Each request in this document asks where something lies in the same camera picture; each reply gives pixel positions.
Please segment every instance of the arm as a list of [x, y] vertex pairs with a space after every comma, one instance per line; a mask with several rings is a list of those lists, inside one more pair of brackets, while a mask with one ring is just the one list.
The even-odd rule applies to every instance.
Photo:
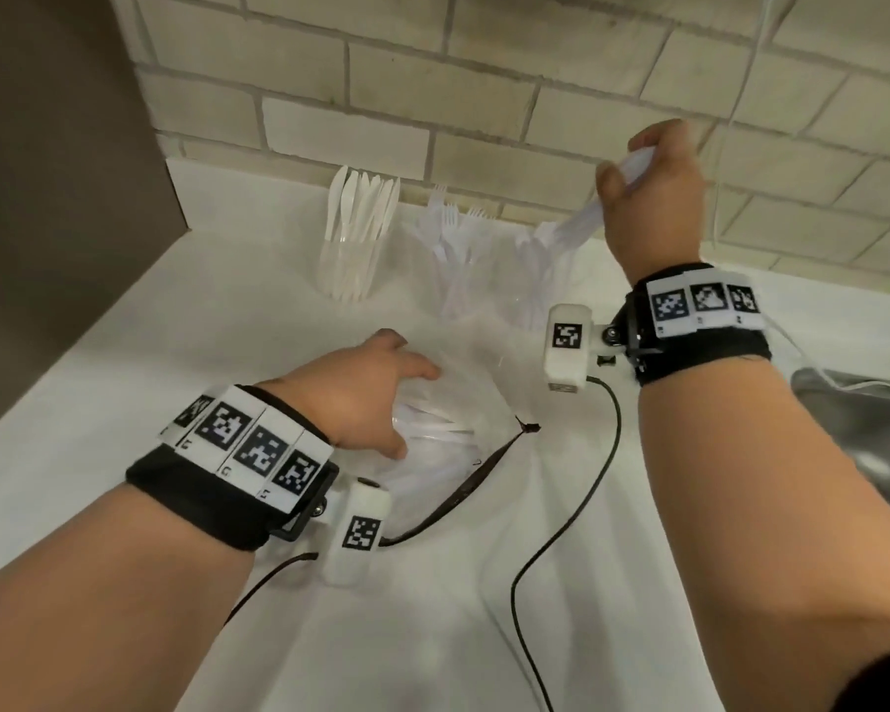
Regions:
[[[406, 453], [400, 379], [434, 379], [382, 330], [261, 386], [336, 443]], [[0, 570], [0, 710], [174, 709], [244, 586], [233, 550], [120, 485]]]
[[[630, 284], [699, 259], [702, 178], [686, 126], [629, 193], [603, 167], [607, 242]], [[762, 359], [646, 385], [643, 454], [700, 641], [726, 708], [829, 710], [890, 652], [890, 506]]]

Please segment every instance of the qr code-like marker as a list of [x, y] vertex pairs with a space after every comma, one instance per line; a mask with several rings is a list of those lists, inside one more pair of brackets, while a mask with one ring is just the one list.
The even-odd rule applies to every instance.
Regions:
[[758, 312], [758, 300], [751, 287], [729, 285], [729, 294], [732, 295], [732, 307], [736, 312]]
[[350, 550], [372, 550], [373, 542], [376, 541], [376, 535], [380, 530], [381, 521], [372, 517], [356, 517], [356, 515], [353, 515], [353, 518], [349, 521], [349, 528], [346, 530], [343, 546]]
[[725, 299], [725, 287], [721, 282], [709, 282], [704, 285], [692, 285], [692, 298], [699, 312], [727, 310], [728, 300]]
[[289, 445], [260, 425], [248, 435], [234, 459], [263, 477], [286, 453]]
[[198, 415], [208, 409], [208, 405], [214, 402], [213, 397], [202, 395], [197, 400], [185, 407], [184, 411], [178, 415], [173, 422], [179, 427], [187, 427], [194, 422]]
[[273, 476], [272, 482], [294, 494], [303, 494], [310, 478], [320, 469], [320, 463], [310, 459], [300, 450], [294, 450], [286, 459], [280, 471]]
[[550, 346], [562, 347], [564, 349], [580, 349], [582, 337], [582, 324], [555, 322], [553, 339], [550, 342]]
[[689, 315], [689, 305], [685, 300], [685, 291], [673, 289], [653, 295], [653, 311], [657, 322], [676, 320]]
[[197, 426], [196, 435], [222, 450], [230, 449], [238, 435], [248, 426], [250, 416], [221, 402], [214, 411]]

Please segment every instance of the sink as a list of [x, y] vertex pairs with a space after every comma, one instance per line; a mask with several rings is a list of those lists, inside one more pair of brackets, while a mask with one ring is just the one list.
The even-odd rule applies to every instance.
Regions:
[[[842, 385], [865, 380], [840, 372], [828, 374]], [[873, 386], [841, 392], [813, 369], [805, 368], [792, 375], [792, 389], [813, 418], [890, 503], [890, 388]]]

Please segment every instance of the person's left hand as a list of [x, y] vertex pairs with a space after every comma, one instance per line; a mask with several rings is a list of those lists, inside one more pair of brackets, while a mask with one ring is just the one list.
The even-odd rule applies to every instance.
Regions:
[[306, 416], [333, 445], [402, 459], [408, 449], [392, 428], [399, 382], [437, 380], [441, 374], [424, 355], [401, 349], [405, 345], [401, 334], [380, 329], [362, 345], [330, 352], [257, 386]]

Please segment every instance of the backsplash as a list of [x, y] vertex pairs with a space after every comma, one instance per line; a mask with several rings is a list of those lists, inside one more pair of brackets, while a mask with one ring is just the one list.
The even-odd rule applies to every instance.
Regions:
[[760, 0], [112, 2], [166, 156], [536, 223], [682, 117], [724, 183], [708, 258], [890, 292], [890, 0], [776, 0], [720, 165]]

